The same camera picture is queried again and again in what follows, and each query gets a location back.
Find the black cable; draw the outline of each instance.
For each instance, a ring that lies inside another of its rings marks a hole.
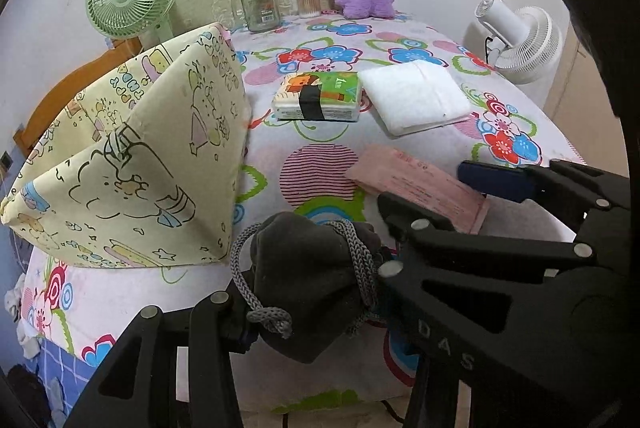
[[[404,424],[404,418],[400,417],[396,411],[394,410],[394,408],[389,404],[389,401],[387,401],[386,399],[383,399],[382,401],[380,401],[380,403],[382,403],[383,405],[385,405],[386,411],[387,413],[394,418],[394,420],[398,421],[400,424]]]
[[[484,59],[486,60],[487,63],[489,63],[489,49],[488,49],[489,40],[491,40],[490,36],[487,36],[484,39]]]

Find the white folded cloth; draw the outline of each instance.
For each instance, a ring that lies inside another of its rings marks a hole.
[[[20,318],[20,304],[22,302],[22,291],[24,290],[24,278],[26,275],[22,273],[13,289],[9,289],[4,294],[4,310],[7,311],[14,322]]]
[[[25,328],[26,321],[20,319],[15,333],[18,336],[18,343],[22,347],[22,354],[27,360],[32,360],[40,353],[40,344],[38,339],[27,334],[28,329]]]
[[[457,121],[471,104],[446,68],[424,60],[358,72],[362,86],[393,135]]]

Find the red flower print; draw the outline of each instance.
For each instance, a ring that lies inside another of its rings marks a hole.
[[[278,54],[278,61],[281,64],[289,62],[310,62],[313,59],[315,58],[311,55],[311,49],[293,49],[288,53]]]
[[[53,268],[49,275],[49,283],[47,283],[47,289],[44,293],[46,300],[49,300],[51,309],[58,308],[58,302],[60,301],[60,291],[65,284],[65,269],[62,266]]]
[[[520,158],[513,151],[513,139],[506,135],[503,131],[497,134],[484,134],[484,140],[489,145],[491,153],[498,159],[507,161],[511,164],[518,164]]]

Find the wooden bed frame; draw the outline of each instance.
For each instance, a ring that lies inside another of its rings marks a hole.
[[[33,111],[27,125],[24,128],[19,128],[14,134],[14,141],[25,158],[29,156],[33,147],[52,121],[56,119],[56,116],[78,92],[142,52],[138,38],[114,40],[113,45],[113,49],[108,50],[98,59],[77,68],[53,87]]]

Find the blue flower print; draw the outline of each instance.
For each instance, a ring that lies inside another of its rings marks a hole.
[[[354,63],[362,51],[359,49],[347,49],[344,45],[332,45],[322,49],[311,51],[313,58],[329,58],[334,62]]]
[[[536,162],[540,158],[540,147],[530,140],[527,134],[517,135],[511,149],[522,159]]]
[[[431,51],[426,49],[389,49],[389,59],[395,63],[408,63],[415,60],[424,60],[443,67],[449,67],[449,64],[446,61],[436,58]]]
[[[246,57],[249,54],[251,54],[249,51],[236,51],[236,56],[238,57],[240,65],[244,65],[246,63]]]
[[[371,26],[359,23],[343,23],[339,26],[332,26],[327,29],[338,36],[355,36],[356,34],[371,34]]]

